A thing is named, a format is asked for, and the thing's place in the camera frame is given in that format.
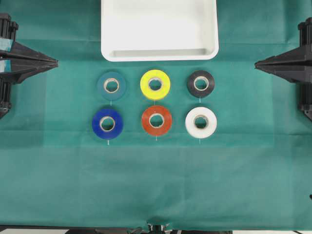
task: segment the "teal tape roll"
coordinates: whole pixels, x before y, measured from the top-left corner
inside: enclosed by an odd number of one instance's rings
[[[117,85],[116,90],[110,91],[108,83],[115,82]],[[124,77],[117,72],[108,72],[101,76],[97,82],[97,90],[103,98],[114,101],[121,98],[126,92],[126,81]]]

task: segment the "tape core hole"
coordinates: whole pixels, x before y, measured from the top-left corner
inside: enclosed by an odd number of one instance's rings
[[[113,94],[119,89],[119,82],[115,78],[109,78],[104,82],[104,90],[107,93]]]
[[[153,114],[151,115],[149,122],[153,128],[161,128],[164,125],[165,119],[161,114]]]
[[[110,116],[105,116],[101,119],[99,126],[104,132],[110,132],[115,128],[115,120]]]
[[[162,87],[161,79],[153,77],[148,81],[148,87],[153,91],[158,91]]]
[[[209,121],[208,121],[207,117],[205,117],[205,116],[196,116],[196,118],[194,120],[194,125],[198,129],[205,129],[208,127]]]
[[[209,87],[209,80],[204,76],[196,77],[194,87],[199,91],[205,91]]]

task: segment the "red tape roll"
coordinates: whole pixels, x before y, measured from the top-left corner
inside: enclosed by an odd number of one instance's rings
[[[153,116],[160,115],[163,120],[163,124],[159,127],[154,127],[150,120]],[[168,109],[163,106],[152,106],[144,111],[142,115],[142,126],[144,130],[155,137],[166,134],[172,126],[172,116]]]

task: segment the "black tape roll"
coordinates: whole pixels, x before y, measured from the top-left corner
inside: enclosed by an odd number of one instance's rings
[[[198,89],[195,85],[198,79],[204,80],[207,87],[205,89]],[[197,98],[204,98],[212,93],[215,88],[215,79],[214,77],[206,71],[196,71],[190,75],[187,81],[187,88],[190,93]]]

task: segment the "yellow tape roll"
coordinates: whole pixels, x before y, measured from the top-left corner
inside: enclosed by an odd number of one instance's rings
[[[158,90],[153,90],[150,87],[150,82],[158,80],[161,87]],[[167,96],[170,91],[170,79],[166,73],[161,70],[151,70],[145,73],[141,79],[142,93],[150,100],[161,100]]]

